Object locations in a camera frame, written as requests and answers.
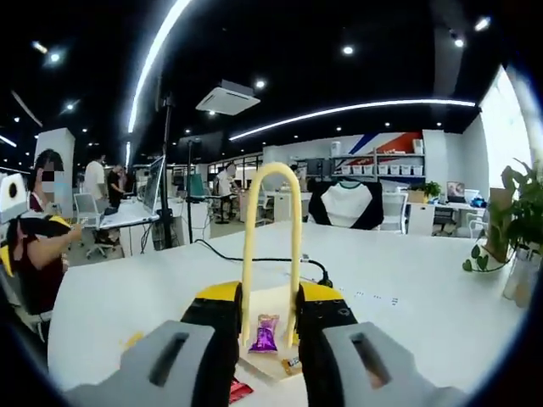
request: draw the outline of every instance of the black ceiling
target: black ceiling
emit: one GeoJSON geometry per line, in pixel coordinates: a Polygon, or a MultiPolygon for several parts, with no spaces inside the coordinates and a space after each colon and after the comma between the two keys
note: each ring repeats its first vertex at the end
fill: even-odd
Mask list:
{"type": "MultiPolygon", "coordinates": [[[[136,130],[127,134],[132,96],[154,34],[175,0],[60,0],[9,10],[16,31],[3,61],[0,135],[18,144],[0,144],[11,166],[31,165],[40,127],[16,103],[16,91],[45,128],[67,126],[76,137],[76,163],[100,150],[123,159],[132,142],[135,162],[160,151],[165,112],[155,111],[157,77],[176,107],[171,142],[185,129],[193,134],[224,131],[231,136],[261,125],[322,109],[401,98],[453,98],[479,102],[503,61],[495,25],[476,32],[484,1],[421,0],[193,0],[172,29],[140,98],[136,130]],[[450,30],[465,39],[454,46],[450,30]],[[38,40],[58,50],[57,64],[31,47],[38,40]],[[347,57],[345,45],[355,51],[347,57]],[[210,118],[195,109],[222,79],[253,86],[261,102],[237,116],[210,118]],[[64,110],[66,103],[73,111],[64,110]],[[14,117],[20,117],[18,123],[14,117]],[[98,143],[88,147],[88,143],[98,143]]],[[[477,109],[429,106],[353,110],[293,123],[229,142],[226,157],[259,151],[262,143],[284,144],[367,131],[435,128],[462,132],[477,109]],[[341,126],[342,131],[335,129],[341,126]]],[[[171,162],[179,162],[170,145],[171,162]]]]}

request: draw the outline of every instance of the potted plant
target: potted plant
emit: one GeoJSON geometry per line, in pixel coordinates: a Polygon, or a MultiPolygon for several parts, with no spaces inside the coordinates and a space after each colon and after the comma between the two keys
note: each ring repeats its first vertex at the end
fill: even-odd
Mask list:
{"type": "Polygon", "coordinates": [[[441,185],[437,182],[430,181],[419,185],[413,185],[409,187],[409,191],[422,192],[420,197],[415,197],[410,194],[409,202],[426,203],[429,199],[438,197],[441,194],[441,185]]]}
{"type": "Polygon", "coordinates": [[[504,189],[503,196],[510,197],[509,204],[499,204],[492,200],[488,212],[490,222],[488,231],[481,231],[479,239],[487,237],[487,243],[481,247],[479,239],[472,249],[470,259],[462,264],[465,271],[491,272],[499,270],[508,263],[518,248],[541,252],[543,244],[543,182],[538,179],[537,170],[518,161],[526,169],[526,174],[507,166],[501,173],[504,189]],[[489,255],[497,266],[489,268],[489,255]]]}

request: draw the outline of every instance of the woman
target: woman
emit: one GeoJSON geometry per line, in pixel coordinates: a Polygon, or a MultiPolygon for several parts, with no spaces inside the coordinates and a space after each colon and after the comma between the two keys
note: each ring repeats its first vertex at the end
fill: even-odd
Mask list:
{"type": "Polygon", "coordinates": [[[64,171],[62,158],[56,151],[48,148],[37,156],[34,169],[28,178],[28,209],[44,212],[53,201],[53,183],[55,171],[64,171]]]}
{"type": "MultiPolygon", "coordinates": [[[[12,270],[19,276],[27,311],[39,315],[52,310],[67,270],[63,252],[70,243],[81,239],[81,225],[75,225],[62,236],[38,238],[23,230],[17,218],[10,221],[6,238],[12,270]]],[[[48,329],[48,321],[40,325],[44,342],[48,329]]]]}

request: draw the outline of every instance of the gray floor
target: gray floor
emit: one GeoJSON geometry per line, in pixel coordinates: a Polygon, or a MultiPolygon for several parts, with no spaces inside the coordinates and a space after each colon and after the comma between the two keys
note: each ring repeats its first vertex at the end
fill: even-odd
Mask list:
{"type": "MultiPolygon", "coordinates": [[[[226,225],[217,225],[216,223],[211,223],[210,228],[211,237],[222,237],[226,235],[231,235],[238,231],[243,231],[245,229],[245,224],[233,220],[226,225]]],[[[81,241],[83,243],[82,246],[79,244],[73,244],[68,251],[68,261],[70,262],[70,266],[91,265],[94,263],[101,263],[103,261],[120,259],[123,257],[122,249],[119,246],[115,250],[108,250],[107,258],[104,258],[99,252],[95,252],[88,259],[87,250],[92,246],[92,233],[88,230],[84,230],[81,241]]]]}

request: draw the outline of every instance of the yellow bar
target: yellow bar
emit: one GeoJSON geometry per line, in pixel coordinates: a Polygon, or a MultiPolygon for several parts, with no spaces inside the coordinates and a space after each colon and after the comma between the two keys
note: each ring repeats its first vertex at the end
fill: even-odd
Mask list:
{"type": "Polygon", "coordinates": [[[299,183],[293,171],[283,163],[270,163],[264,165],[251,182],[249,189],[249,205],[247,207],[247,218],[245,221],[245,246],[244,246],[244,271],[242,274],[242,325],[241,344],[245,346],[249,339],[249,297],[251,292],[251,278],[253,270],[253,236],[255,233],[256,210],[258,206],[258,195],[260,184],[265,176],[278,173],[287,177],[292,193],[292,268],[290,271],[290,310],[288,313],[287,346],[290,348],[293,342],[294,325],[296,319],[296,295],[299,289],[299,259],[302,240],[302,202],[299,183]]]}

